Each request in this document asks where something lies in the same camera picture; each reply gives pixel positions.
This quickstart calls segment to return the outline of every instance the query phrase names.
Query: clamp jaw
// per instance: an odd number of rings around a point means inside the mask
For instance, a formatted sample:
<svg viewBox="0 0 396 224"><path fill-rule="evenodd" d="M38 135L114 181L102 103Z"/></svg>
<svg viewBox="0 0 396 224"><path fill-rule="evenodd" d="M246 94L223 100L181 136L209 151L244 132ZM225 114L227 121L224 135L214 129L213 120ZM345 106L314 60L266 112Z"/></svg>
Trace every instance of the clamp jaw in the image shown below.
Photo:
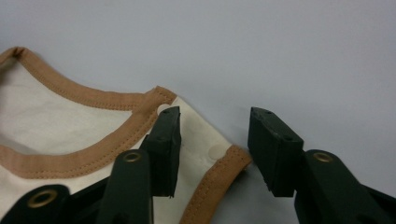
<svg viewBox="0 0 396 224"><path fill-rule="evenodd" d="M396 199L363 186L342 161L304 141L271 111L252 107L248 147L268 189L292 197L304 224L394 224Z"/></svg>
<svg viewBox="0 0 396 224"><path fill-rule="evenodd" d="M63 185L26 193L1 224L152 223L152 196L173 197L179 163L180 112L164 110L139 149L121 153L110 177L73 195Z"/></svg>

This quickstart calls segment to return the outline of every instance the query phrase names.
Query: gray background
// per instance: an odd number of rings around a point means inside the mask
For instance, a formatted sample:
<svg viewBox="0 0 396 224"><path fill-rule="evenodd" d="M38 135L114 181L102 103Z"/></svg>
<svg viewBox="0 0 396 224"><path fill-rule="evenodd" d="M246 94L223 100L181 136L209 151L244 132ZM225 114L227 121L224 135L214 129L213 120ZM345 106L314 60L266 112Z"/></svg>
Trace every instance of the gray background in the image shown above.
<svg viewBox="0 0 396 224"><path fill-rule="evenodd" d="M396 196L395 1L1 1L0 50L25 46L106 91L164 86L247 147L251 106L304 149ZM213 223L298 223L249 167Z"/></svg>

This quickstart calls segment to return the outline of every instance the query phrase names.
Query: tan binding trim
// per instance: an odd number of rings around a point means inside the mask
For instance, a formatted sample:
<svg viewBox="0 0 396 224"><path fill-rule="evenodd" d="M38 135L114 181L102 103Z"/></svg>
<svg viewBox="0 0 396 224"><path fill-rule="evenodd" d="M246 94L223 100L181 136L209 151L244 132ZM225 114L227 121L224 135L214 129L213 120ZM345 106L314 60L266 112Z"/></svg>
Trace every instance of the tan binding trim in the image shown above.
<svg viewBox="0 0 396 224"><path fill-rule="evenodd" d="M227 189L250 163L251 158L243 149L231 146L226 155L206 172L192 195L180 223L209 223Z"/></svg>
<svg viewBox="0 0 396 224"><path fill-rule="evenodd" d="M87 88L62 77L26 48L9 49L0 55L0 64L16 58L47 88L76 103L134 113L116 131L98 143L62 156L24 155L0 146L0 164L24 178L69 178L87 175L110 164L122 151L135 145L157 119L157 107L172 104L176 95L162 87L145 94L116 93Z"/></svg>

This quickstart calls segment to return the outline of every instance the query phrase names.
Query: cloth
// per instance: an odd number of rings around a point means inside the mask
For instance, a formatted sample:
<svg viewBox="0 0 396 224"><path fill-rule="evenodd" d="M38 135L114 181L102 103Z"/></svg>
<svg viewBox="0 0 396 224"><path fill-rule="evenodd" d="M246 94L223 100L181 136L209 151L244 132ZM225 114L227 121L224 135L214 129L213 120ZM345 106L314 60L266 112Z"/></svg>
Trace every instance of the cloth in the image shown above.
<svg viewBox="0 0 396 224"><path fill-rule="evenodd" d="M26 48L0 55L0 217L27 191L63 184L75 193L109 176L138 148L159 112L180 107L182 146L175 198L154 197L155 223L208 223L251 162L186 102L156 87L99 91L71 81Z"/></svg>

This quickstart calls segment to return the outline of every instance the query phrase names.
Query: neckline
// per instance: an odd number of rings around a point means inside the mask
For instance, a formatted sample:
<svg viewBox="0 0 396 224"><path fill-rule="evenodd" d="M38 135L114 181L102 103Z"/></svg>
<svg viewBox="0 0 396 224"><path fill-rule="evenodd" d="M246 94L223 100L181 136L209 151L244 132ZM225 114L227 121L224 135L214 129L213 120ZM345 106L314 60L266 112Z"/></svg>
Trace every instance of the neckline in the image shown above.
<svg viewBox="0 0 396 224"><path fill-rule="evenodd" d="M16 47L5 51L0 55L0 64L9 58L16 58L34 78L63 98L91 107L133 111L116 131L92 146L73 153L60 156L24 155L0 146L0 164L23 178L70 178L101 169L145 136L158 117L159 105L170 105L177 97L163 87L146 93L118 93L85 87L63 77L27 48Z"/></svg>

